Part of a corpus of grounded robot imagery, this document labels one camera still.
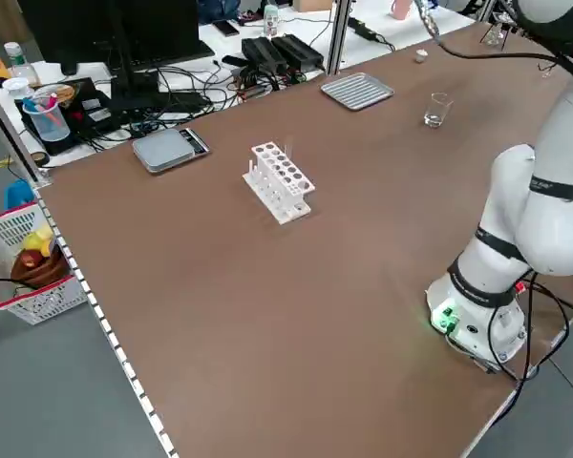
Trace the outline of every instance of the table surface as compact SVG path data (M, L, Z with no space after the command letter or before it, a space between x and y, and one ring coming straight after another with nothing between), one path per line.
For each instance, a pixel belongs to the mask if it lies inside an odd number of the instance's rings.
M446 41L487 52L484 31ZM361 112L317 78L190 123L208 158L152 177L128 143L41 190L180 456L452 458L512 392L432 330L424 290L474 234L492 160L534 142L565 76L424 46L423 65L407 49L352 69L395 88ZM422 124L432 92L455 100L438 130ZM242 173L250 147L288 137L317 190L279 226ZM573 278L550 284L573 301ZM541 346L560 329L546 305Z
M427 32L422 27L422 23L417 16L417 10L413 7L412 12L404 21L397 21L389 15L390 3L384 0L365 0L354 4L352 15L357 19L364 21L368 27L376 30L378 33L383 34L392 42L398 49L405 48L414 43L425 41L428 37ZM309 43L318 35L318 33L327 25L323 22L309 22L309 21L326 21L329 19L329 11L316 11L316 12L297 12L292 8L283 8L280 10L281 19L285 22L281 24L281 33L294 33L305 42ZM438 8L434 11L434 17L442 32L454 31L466 27L472 23L472 20L461 16L451 10ZM255 38L261 36L263 22L256 22L248 24L246 27L235 26L240 34L237 36L225 37L214 26L207 25L200 27L200 39L203 40L216 55L212 57L205 57L190 62L182 62L175 64L178 67L186 69L191 72L206 72L206 74L199 74L199 77L204 80L217 70L213 64L213 60L221 61L225 55L242 55L241 41L243 38ZM315 42L314 48L320 52L324 57L329 53L329 42L331 38L332 27L329 27ZM344 68L373 59L380 55L389 53L390 50L387 46L372 43L364 40L358 35L355 35L352 30L348 30L345 49L343 52ZM61 73L59 65L49 64L47 62L36 62L33 64L43 84L50 84L57 81L62 81L66 77ZM223 66L223 68L216 74L215 80L220 81L229 76L231 67ZM312 77L318 73L311 73L308 76ZM183 75L176 75L173 73L164 73L165 78L174 91L191 89L192 81L190 78ZM101 63L81 64L77 75L68 79L78 79L81 77L91 77L94 82L108 81L111 76L106 70L106 66ZM222 85L216 86L226 90L229 94L233 94L227 88L229 81L224 81ZM110 96L110 84L98 83L97 87ZM167 91L163 86L160 87L162 91ZM220 92L208 93L210 98L220 102L223 95ZM0 90L0 103L5 109L11 123L14 125L17 132L24 131L25 126L21 121L21 114L17 111L12 98L5 90ZM162 119L180 118L182 114L165 114ZM109 135L110 138L124 138L129 135L125 131L119 131ZM32 151L38 151L42 148L32 135L28 132L22 132L22 141L26 147ZM114 142L99 141L99 144L105 148L115 146ZM52 157L50 166L59 166L74 160L81 159L86 156L91 156L95 151L87 146L80 145L72 148L66 153Z

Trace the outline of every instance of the white table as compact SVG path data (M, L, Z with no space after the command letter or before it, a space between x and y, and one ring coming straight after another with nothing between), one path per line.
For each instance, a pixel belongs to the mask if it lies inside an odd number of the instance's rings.
M387 0L359 0L359 2L353 4L351 16L365 22L367 27L370 29L384 35L384 37L398 50L429 39L429 34L422 26L415 6L413 6L412 11L404 21L397 21L390 16L390 5L391 2ZM314 37L316 37L318 33L327 26L327 22L309 22L300 19L327 21L329 20L330 12L327 10L301 13L291 8L284 8L280 10L280 14L283 21L279 30L280 34L293 33L301 40L310 43L312 39L314 39ZM434 11L434 17L442 33L462 29L473 22L467 17L443 8L437 8ZM206 72L202 73L200 78L202 80L207 79L218 69L217 65L214 64L213 61L221 63L221 59L225 55L241 55L241 40L243 38L255 38L261 36L263 32L262 24L263 22L260 21L246 24L244 27L236 26L240 31L240 34L230 37L223 36L211 25L201 26L200 39L215 52L215 55L195 61L182 62L180 64L175 64L175 66L191 72ZM330 24L313 44L314 49L320 52L324 57L327 57L329 53L332 27L333 25ZM379 57L389 52L390 49L386 45L367 41L354 34L354 32L349 29L345 48L342 53L342 68L374 59L375 57ZM38 71L38 75L40 76L40 80L43 84L65 80L65 76L61 73L58 64L36 62L33 65ZM220 81L226 79L229 76L229 73L230 67L222 65L213 80ZM320 74L320 72L309 73L308 79L318 74ZM163 73L163 75L172 90L192 89L191 80L186 76L174 73ZM107 81L111 78L106 66L102 63L81 64L79 66L78 73L68 79L78 79L82 77L91 77L94 82ZM225 89L230 95L233 95L234 93L226 87L228 82L229 81L225 81L222 85L215 87ZM201 83L195 84L198 88L202 85ZM96 86L110 96L109 83L96 83ZM167 91L162 84L160 84L160 89L162 91ZM221 102L223 100L223 95L220 92L209 92L208 96L217 102ZM0 103L4 107L16 131L23 132L25 126L21 120L21 115L17 111L12 98L5 90L0 90ZM169 120L170 118L175 119L179 117L182 117L182 114L165 114L161 119ZM118 131L108 135L109 138L123 140L127 139L128 136L129 135L125 131ZM21 134L21 138L31 152L43 149L28 132L23 132ZM115 142L101 140L97 140L97 143L105 148L117 145ZM80 145L58 156L53 156L49 165L54 167L67 164L74 160L93 155L95 152L95 150L87 145Z

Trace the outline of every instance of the metal tray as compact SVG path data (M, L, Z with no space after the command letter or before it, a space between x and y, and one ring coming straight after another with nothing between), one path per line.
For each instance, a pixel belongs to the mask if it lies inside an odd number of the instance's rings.
M321 91L349 110L358 111L389 98L394 90L366 73L355 73L321 86Z

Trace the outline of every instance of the white test tube rack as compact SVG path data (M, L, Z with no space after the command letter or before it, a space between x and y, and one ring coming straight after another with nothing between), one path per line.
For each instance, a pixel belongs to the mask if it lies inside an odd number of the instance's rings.
M304 196L316 188L275 143L251 148L256 163L248 161L243 175L250 189L280 224L307 215L311 209Z

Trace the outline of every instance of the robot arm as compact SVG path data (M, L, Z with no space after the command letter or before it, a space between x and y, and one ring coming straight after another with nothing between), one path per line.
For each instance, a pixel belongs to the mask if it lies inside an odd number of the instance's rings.
M517 22L536 41L573 53L573 0L513 4ZM437 39L433 19L420 13ZM573 275L573 83L544 122L535 149L516 146L495 160L476 234L427 291L433 326L481 360L511 359L526 341L514 285L531 269Z

